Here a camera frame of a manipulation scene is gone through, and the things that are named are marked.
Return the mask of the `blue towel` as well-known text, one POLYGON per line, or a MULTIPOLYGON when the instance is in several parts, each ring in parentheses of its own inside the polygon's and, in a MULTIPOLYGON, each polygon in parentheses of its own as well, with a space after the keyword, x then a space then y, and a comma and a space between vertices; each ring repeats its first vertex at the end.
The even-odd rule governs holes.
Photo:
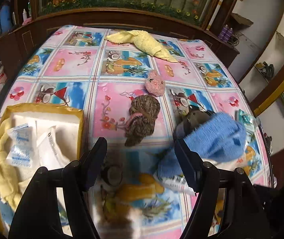
POLYGON ((218 112, 182 140, 202 159, 230 162, 244 154, 246 129, 229 114, 218 112))

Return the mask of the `yellow towel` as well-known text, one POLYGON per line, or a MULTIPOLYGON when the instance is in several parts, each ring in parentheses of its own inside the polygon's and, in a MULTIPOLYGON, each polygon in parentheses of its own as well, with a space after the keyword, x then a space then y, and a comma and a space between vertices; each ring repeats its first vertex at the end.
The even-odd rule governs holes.
POLYGON ((6 162, 8 152, 5 145, 9 139, 7 130, 11 127, 11 118, 0 124, 0 197, 2 202, 8 203, 11 209, 16 211, 35 170, 26 167, 16 168, 6 162))
POLYGON ((157 57, 159 59, 171 63, 178 62, 169 53, 169 51, 153 36, 151 36, 147 31, 143 30, 120 31, 106 36, 105 39, 115 44, 131 43, 134 44, 139 50, 150 56, 157 57))

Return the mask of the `colourful fruit tablecloth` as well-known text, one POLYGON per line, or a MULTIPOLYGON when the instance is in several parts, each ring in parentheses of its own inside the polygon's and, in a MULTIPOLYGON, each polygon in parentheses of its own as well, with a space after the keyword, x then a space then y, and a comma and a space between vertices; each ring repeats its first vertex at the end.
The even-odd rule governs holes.
POLYGON ((66 25, 0 93, 0 238, 270 238, 260 128, 199 39, 66 25))

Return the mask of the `pink knitted pouch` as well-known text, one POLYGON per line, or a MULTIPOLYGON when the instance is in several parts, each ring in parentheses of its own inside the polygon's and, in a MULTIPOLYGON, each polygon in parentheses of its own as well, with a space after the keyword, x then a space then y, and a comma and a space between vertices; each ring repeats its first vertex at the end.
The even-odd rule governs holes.
POLYGON ((150 94, 159 97, 164 94, 166 84, 156 70, 151 70, 145 79, 145 88, 150 94))

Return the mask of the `brown knitted hat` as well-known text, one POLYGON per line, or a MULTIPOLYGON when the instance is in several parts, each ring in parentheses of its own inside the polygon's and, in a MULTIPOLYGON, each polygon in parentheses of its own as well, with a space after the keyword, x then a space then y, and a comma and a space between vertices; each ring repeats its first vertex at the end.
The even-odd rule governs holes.
POLYGON ((153 96, 146 94, 132 100, 129 108, 130 118, 125 129, 126 147, 133 147, 154 133, 159 112, 160 103, 153 96))

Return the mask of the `gold cardboard box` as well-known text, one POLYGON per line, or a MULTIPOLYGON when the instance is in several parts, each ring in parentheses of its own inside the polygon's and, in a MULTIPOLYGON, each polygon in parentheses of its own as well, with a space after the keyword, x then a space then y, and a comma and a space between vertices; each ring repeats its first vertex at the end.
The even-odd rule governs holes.
POLYGON ((64 105, 21 103, 7 106, 0 120, 0 232, 6 235, 11 216, 41 165, 65 167, 80 157, 83 111, 64 105))

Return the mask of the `white desiccant sachet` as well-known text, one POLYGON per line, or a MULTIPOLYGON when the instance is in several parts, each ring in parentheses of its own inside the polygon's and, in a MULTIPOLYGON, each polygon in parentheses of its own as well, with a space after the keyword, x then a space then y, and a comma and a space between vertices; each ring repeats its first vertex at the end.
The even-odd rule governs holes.
POLYGON ((6 162, 14 167, 34 168, 36 164, 33 128, 27 123, 10 128, 7 135, 13 145, 6 162))

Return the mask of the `purple spray bottles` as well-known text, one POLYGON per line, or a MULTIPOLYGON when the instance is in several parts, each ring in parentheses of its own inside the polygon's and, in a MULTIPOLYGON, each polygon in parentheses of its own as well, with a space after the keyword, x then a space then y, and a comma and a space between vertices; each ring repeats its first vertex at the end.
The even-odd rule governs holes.
POLYGON ((220 31, 220 34, 218 35, 218 38, 222 42, 227 43, 231 38, 232 34, 233 34, 233 29, 228 25, 224 25, 222 30, 220 31))

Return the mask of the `blue detergent bottle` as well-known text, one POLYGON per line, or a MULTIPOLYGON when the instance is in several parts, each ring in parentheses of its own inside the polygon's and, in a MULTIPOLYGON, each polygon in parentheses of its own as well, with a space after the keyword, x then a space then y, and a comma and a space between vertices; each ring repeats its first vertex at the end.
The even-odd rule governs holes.
POLYGON ((2 5, 0 9, 0 24, 3 33, 8 32, 12 27, 10 6, 7 4, 2 5))

